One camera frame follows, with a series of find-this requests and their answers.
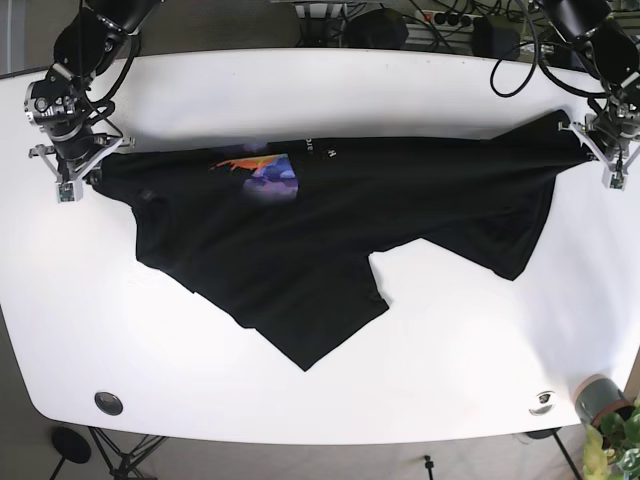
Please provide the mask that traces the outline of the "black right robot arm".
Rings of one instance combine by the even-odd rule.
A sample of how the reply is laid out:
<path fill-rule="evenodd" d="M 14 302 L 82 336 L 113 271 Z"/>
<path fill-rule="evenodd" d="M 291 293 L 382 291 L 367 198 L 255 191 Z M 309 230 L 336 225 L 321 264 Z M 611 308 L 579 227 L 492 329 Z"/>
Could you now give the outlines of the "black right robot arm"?
<path fill-rule="evenodd" d="M 141 27 L 160 4 L 81 1 L 73 21 L 56 39 L 45 77 L 28 86 L 24 113 L 51 141 L 31 148 L 28 156 L 42 159 L 55 176 L 58 202 L 79 201 L 101 161 L 134 144 L 109 117 L 115 111 L 113 97 L 141 51 Z M 129 52 L 116 80 L 101 98 L 90 99 L 93 81 L 124 47 Z"/>

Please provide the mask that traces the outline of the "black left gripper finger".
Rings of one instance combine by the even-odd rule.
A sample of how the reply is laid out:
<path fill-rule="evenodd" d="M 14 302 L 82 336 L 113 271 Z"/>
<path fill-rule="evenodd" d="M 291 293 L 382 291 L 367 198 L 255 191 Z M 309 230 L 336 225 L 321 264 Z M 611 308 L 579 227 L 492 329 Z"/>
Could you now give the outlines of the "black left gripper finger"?
<path fill-rule="evenodd" d="M 567 124 L 562 124 L 563 131 L 570 131 L 579 140 L 581 145 L 586 146 L 593 156 L 604 166 L 610 166 L 611 160 L 600 149 L 598 144 L 589 136 L 587 127 L 579 122 L 569 121 Z"/>
<path fill-rule="evenodd" d="M 627 185 L 629 169 L 639 159 L 639 146 L 631 145 L 626 149 L 622 147 L 608 148 L 608 163 L 604 169 L 604 186 L 607 189 L 624 191 Z"/>

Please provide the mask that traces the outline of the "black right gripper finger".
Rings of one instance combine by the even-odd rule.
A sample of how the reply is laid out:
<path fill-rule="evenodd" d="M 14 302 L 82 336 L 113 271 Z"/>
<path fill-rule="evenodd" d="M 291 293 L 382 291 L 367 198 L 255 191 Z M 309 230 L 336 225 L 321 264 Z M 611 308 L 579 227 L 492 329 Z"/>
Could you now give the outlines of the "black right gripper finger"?
<path fill-rule="evenodd" d="M 111 155 L 118 149 L 127 149 L 135 146 L 134 138 L 109 138 L 104 146 L 101 146 L 98 151 L 87 161 L 85 164 L 85 172 L 89 173 L 91 170 L 97 168 L 100 162 Z"/>
<path fill-rule="evenodd" d="M 56 200 L 59 204 L 77 202 L 81 199 L 81 181 L 77 178 L 65 180 L 50 157 L 55 153 L 53 146 L 36 145 L 28 152 L 29 158 L 40 158 L 55 177 Z"/>

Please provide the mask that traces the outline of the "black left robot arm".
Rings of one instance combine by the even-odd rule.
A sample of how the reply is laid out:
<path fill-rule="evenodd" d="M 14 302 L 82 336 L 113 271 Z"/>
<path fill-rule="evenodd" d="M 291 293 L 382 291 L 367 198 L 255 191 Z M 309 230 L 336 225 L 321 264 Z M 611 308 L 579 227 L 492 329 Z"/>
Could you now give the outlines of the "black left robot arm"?
<path fill-rule="evenodd" d="M 520 1 L 518 6 L 531 30 L 530 71 L 515 90 L 494 93 L 500 98 L 514 97 L 528 85 L 535 71 L 541 70 L 566 93 L 585 99 L 593 113 L 582 122 L 562 120 L 558 129 L 573 133 L 591 157 L 603 165 L 602 183 L 606 188 L 622 191 L 631 165 L 639 158 L 639 151 L 630 149 L 639 142 L 638 47 L 605 1 L 538 1 L 536 5 L 561 39 L 557 46 L 575 54 L 602 90 L 580 90 L 550 71 L 542 49 L 543 36 L 535 30 L 528 8 Z"/>

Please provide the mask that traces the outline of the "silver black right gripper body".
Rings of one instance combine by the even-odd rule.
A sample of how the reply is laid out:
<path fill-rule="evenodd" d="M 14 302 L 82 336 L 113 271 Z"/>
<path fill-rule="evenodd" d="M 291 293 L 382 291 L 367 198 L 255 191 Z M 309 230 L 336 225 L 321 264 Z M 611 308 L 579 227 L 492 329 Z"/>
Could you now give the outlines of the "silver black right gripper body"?
<path fill-rule="evenodd" d="M 122 131 L 96 133 L 93 126 L 106 122 L 115 110 L 112 97 L 122 84 L 117 80 L 104 97 L 91 101 L 77 89 L 76 82 L 63 78 L 45 78 L 29 85 L 25 94 L 25 114 L 50 141 L 56 155 L 57 172 L 69 176 L 116 140 Z"/>

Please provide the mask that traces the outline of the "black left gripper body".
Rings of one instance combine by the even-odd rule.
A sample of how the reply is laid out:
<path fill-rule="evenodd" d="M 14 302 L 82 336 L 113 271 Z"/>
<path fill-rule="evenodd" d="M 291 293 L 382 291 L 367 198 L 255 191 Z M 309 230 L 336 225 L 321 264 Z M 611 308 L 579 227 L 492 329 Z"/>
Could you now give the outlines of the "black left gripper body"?
<path fill-rule="evenodd" d="M 638 95 L 592 95 L 586 98 L 582 130 L 609 160 L 625 160 L 632 141 L 639 139 Z"/>

